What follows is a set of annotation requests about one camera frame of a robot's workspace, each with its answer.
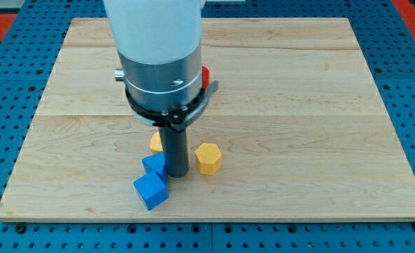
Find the black clamp ring mount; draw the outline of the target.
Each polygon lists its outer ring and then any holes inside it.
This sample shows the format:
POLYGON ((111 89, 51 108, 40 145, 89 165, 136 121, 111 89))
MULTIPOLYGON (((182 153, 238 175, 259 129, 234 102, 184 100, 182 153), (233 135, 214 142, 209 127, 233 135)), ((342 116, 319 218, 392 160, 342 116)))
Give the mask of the black clamp ring mount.
POLYGON ((142 108, 125 89, 127 101, 136 117, 151 127, 170 128, 174 132, 182 132, 194 123, 205 111, 212 95, 218 90, 218 81, 211 82, 201 89, 198 96, 181 109, 169 112, 155 112, 142 108))

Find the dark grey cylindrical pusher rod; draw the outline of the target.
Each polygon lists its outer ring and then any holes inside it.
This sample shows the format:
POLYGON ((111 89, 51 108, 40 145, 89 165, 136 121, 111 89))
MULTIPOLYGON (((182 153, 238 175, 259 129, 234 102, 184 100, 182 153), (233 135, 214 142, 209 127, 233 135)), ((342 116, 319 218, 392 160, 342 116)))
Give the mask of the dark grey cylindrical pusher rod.
POLYGON ((159 135, 168 175, 173 178, 184 177, 190 169, 186 130, 173 131, 163 127, 159 128, 159 135))

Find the red block behind arm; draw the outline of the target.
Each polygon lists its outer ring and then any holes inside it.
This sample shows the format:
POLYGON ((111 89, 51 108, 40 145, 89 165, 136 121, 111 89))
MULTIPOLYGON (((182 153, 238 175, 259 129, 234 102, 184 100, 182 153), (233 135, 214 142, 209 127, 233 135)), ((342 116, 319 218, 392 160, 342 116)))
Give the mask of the red block behind arm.
POLYGON ((210 72, 205 66, 202 66, 202 88, 206 90, 210 84, 210 72))

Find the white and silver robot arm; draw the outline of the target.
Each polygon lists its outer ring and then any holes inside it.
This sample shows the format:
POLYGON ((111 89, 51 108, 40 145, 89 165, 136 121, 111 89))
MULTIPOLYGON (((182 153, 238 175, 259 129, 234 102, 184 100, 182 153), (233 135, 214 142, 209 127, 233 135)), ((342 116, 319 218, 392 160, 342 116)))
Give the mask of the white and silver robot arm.
POLYGON ((218 82, 204 83, 202 0, 104 0, 132 111, 158 127, 167 173, 189 169, 185 130, 218 82))

